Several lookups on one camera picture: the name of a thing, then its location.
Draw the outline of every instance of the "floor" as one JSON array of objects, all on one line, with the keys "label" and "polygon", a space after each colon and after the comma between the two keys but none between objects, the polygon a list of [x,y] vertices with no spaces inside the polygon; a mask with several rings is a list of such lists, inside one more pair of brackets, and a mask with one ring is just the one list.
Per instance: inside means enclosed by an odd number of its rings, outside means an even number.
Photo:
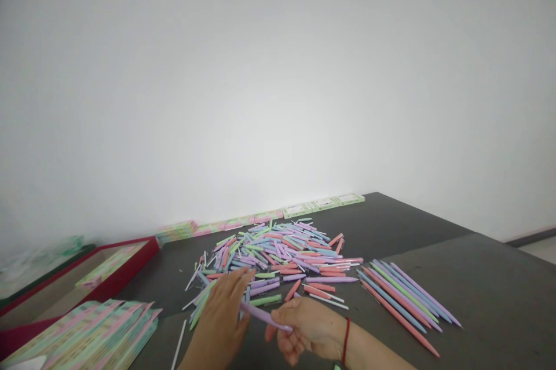
[{"label": "floor", "polygon": [[556,237],[520,247],[520,250],[556,264]]}]

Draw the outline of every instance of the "gray table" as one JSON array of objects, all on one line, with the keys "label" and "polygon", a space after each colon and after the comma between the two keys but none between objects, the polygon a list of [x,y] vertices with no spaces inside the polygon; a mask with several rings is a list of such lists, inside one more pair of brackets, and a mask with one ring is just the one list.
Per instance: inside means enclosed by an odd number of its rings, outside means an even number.
[{"label": "gray table", "polygon": [[[365,198],[362,204],[312,214],[314,225],[330,236],[343,232],[347,257],[398,264],[465,329],[441,323],[443,334],[429,331],[427,339],[441,354],[437,359],[357,283],[336,285],[350,307],[338,310],[340,314],[349,314],[417,368],[554,368],[556,266],[379,193]],[[166,317],[133,368],[171,364],[181,324],[189,316],[181,308],[198,293],[183,292],[193,263],[204,249],[232,233],[166,244],[119,294],[122,299],[156,301]],[[269,295],[285,295],[290,287],[283,285]],[[264,342],[263,333],[263,323],[252,320],[231,368],[288,368],[276,345]],[[180,359],[191,336],[186,331]],[[304,354],[299,367],[330,369],[331,364]]]}]

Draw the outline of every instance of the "open box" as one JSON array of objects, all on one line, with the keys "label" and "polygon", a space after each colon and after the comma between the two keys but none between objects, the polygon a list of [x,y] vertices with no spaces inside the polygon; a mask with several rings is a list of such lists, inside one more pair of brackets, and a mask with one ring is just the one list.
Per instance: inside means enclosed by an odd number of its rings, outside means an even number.
[{"label": "open box", "polygon": [[[137,245],[142,247],[96,288],[75,286],[121,248]],[[115,297],[158,251],[154,237],[96,248],[1,309],[0,360],[83,302],[105,302]]]}]

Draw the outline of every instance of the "baseboard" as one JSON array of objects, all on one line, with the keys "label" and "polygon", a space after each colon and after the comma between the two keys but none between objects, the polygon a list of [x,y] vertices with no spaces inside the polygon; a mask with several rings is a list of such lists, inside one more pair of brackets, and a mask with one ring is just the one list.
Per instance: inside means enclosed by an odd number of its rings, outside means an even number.
[{"label": "baseboard", "polygon": [[556,237],[556,228],[547,229],[544,231],[539,231],[534,234],[527,235],[525,237],[520,237],[515,240],[507,241],[506,244],[511,247],[523,247],[528,244],[536,243],[537,241],[542,241],[549,239],[551,237]]}]

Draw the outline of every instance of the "pile of pens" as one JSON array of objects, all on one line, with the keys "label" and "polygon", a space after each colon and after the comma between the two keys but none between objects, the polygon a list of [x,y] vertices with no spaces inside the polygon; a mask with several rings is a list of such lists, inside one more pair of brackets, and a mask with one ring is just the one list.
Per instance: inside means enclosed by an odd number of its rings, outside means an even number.
[{"label": "pile of pens", "polygon": [[[284,302],[300,296],[297,291],[302,285],[303,292],[310,297],[349,310],[343,299],[333,295],[336,289],[330,284],[360,281],[425,348],[440,357],[419,331],[426,334],[425,328],[434,328],[442,332],[439,318],[461,327],[459,321],[395,264],[373,260],[369,263],[371,268],[366,268],[362,266],[362,258],[344,258],[340,254],[345,242],[343,234],[331,239],[312,226],[312,222],[306,223],[310,220],[303,218],[286,224],[273,224],[270,220],[219,241],[209,260],[205,251],[198,264],[195,263],[195,272],[185,288],[187,291],[193,287],[195,278],[202,284],[197,297],[183,307],[185,310],[190,305],[196,306],[189,330],[198,322],[208,295],[221,276],[236,269],[255,268],[259,273],[244,293],[242,311],[271,325],[285,328],[257,307],[282,302],[282,295],[259,296],[283,283],[293,283]],[[356,269],[359,279],[346,275],[352,266],[360,265],[361,270]]]},{"label": "pile of pens", "polygon": [[438,326],[438,318],[463,328],[459,321],[394,263],[387,264],[383,261],[373,260],[369,264],[372,269],[361,267],[364,273],[356,270],[363,288],[425,348],[440,357],[439,353],[416,328],[423,334],[427,333],[423,326],[442,332]]},{"label": "pile of pens", "polygon": [[330,294],[335,293],[336,289],[329,284],[357,282],[357,278],[348,277],[345,272],[351,266],[361,264],[363,259],[343,258],[340,254],[344,244],[343,234],[330,239],[312,226],[312,222],[306,224],[310,220],[303,218],[287,224],[273,224],[270,220],[268,224],[257,224],[247,232],[239,232],[219,241],[209,260],[205,251],[199,264],[195,264],[195,272],[185,288],[189,290],[195,278],[203,285],[200,294],[183,307],[185,310],[191,304],[196,306],[191,315],[190,330],[199,320],[210,290],[218,278],[245,267],[260,271],[247,287],[243,298],[243,304],[249,306],[244,309],[250,312],[257,306],[281,302],[282,295],[279,294],[256,297],[280,287],[282,283],[294,283],[284,302],[299,296],[297,289],[301,279],[307,283],[303,285],[303,291],[312,298],[349,309],[343,299]]}]

